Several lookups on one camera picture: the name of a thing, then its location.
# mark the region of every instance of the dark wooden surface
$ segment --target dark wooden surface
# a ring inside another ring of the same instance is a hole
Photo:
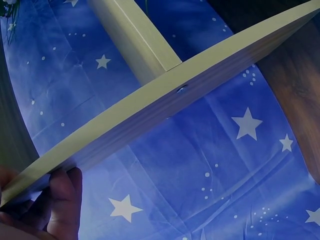
[[[234,33],[307,0],[207,0]],[[320,14],[257,63],[320,184]]]
[[[0,33],[0,165],[22,171],[38,157],[9,78]]]

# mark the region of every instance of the star pattern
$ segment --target star pattern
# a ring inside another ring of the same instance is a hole
[[[279,141],[283,144],[282,152],[284,152],[285,150],[289,150],[290,152],[292,151],[291,144],[294,141],[289,139],[288,134],[285,135],[284,139],[280,139]]]
[[[96,69],[99,69],[99,68],[107,69],[107,63],[110,62],[111,59],[106,58],[106,56],[103,54],[102,57],[96,59],[96,61],[98,62],[98,66],[96,67]]]
[[[67,3],[71,3],[72,4],[72,7],[74,7],[76,4],[77,4],[78,0],[66,0],[65,2],[63,2],[64,4],[67,4]]]
[[[256,128],[263,122],[259,119],[254,119],[251,115],[249,107],[246,108],[243,117],[232,117],[233,121],[239,126],[239,132],[236,139],[242,138],[245,135],[251,136],[257,140]]]
[[[130,194],[128,194],[122,201],[109,198],[110,202],[114,206],[114,210],[111,213],[111,217],[122,216],[129,223],[132,220],[132,214],[143,211],[143,209],[131,205]]]
[[[14,21],[13,23],[9,23],[9,27],[8,27],[8,31],[12,31],[12,29],[16,26],[16,21]]]
[[[306,210],[309,214],[309,218],[305,221],[305,223],[316,223],[320,226],[320,208],[317,211]]]

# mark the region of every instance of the light wood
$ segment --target light wood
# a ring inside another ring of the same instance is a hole
[[[88,2],[141,85],[181,64],[134,0]]]
[[[106,159],[268,55],[320,9],[312,0],[260,22],[210,47],[141,87],[79,128],[14,179],[2,193],[2,205],[46,184],[46,173],[78,165],[82,170]],[[186,91],[177,93],[181,86]]]

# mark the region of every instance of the screw head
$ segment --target screw head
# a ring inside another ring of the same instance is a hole
[[[178,94],[181,94],[187,90],[187,87],[188,87],[188,85],[184,85],[184,86],[180,87],[176,92]]]

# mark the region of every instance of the blue cloth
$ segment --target blue cloth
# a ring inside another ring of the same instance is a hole
[[[205,0],[148,4],[183,61],[232,35]],[[139,84],[84,0],[26,0],[21,9],[5,53],[43,154]],[[103,54],[111,61],[97,69]],[[318,240],[319,199],[253,65],[85,172],[79,239]]]

